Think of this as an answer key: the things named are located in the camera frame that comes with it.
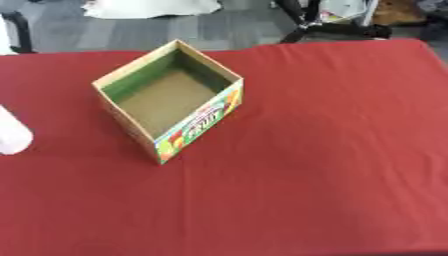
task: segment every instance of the white bottle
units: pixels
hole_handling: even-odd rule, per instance
[[[32,141],[31,131],[0,105],[0,154],[17,154],[25,150]]]

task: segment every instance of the black chair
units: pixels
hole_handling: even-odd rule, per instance
[[[3,19],[15,25],[18,38],[18,46],[12,46],[11,49],[16,53],[35,53],[31,42],[31,34],[28,21],[17,11],[1,11]]]
[[[321,0],[310,0],[307,8],[303,8],[298,0],[275,0],[275,3],[297,25],[297,29],[288,34],[281,43],[298,42],[305,35],[313,32],[385,39],[392,35],[392,30],[387,26],[360,26],[355,22],[350,24],[323,23],[319,18]]]

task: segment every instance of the fabric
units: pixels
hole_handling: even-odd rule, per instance
[[[83,6],[86,16],[103,19],[145,19],[163,15],[212,13],[221,5],[216,0],[95,0]]]
[[[90,86],[142,54],[0,58],[0,102],[35,135],[0,157],[2,254],[448,252],[448,69],[425,44],[211,52],[244,103],[164,166]]]

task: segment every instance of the white paper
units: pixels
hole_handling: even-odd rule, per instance
[[[217,0],[93,0],[85,15],[102,19],[145,19],[163,15],[199,15],[221,8]]]
[[[28,148],[32,141],[31,131],[0,105],[0,154],[17,154]]]

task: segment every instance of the green box lining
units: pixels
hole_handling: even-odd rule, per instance
[[[232,84],[210,67],[202,64],[180,49],[155,60],[134,73],[114,81],[104,87],[103,92],[114,102],[128,98],[143,86],[150,86],[154,81],[162,78],[175,69],[182,69],[196,81],[219,93]]]

